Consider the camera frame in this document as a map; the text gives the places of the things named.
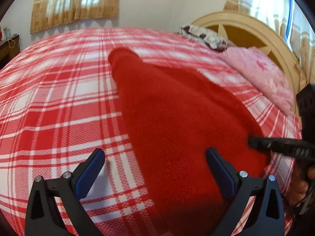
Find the person's right hand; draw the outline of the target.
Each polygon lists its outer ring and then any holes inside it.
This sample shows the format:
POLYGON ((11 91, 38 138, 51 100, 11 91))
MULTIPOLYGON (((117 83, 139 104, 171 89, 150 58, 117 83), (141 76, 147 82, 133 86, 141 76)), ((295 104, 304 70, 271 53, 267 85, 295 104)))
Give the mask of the person's right hand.
POLYGON ((302 176, 302 168, 297 161, 294 164, 292 178, 286 200, 289 206, 298 206, 305 198, 309 189, 309 184, 302 176))

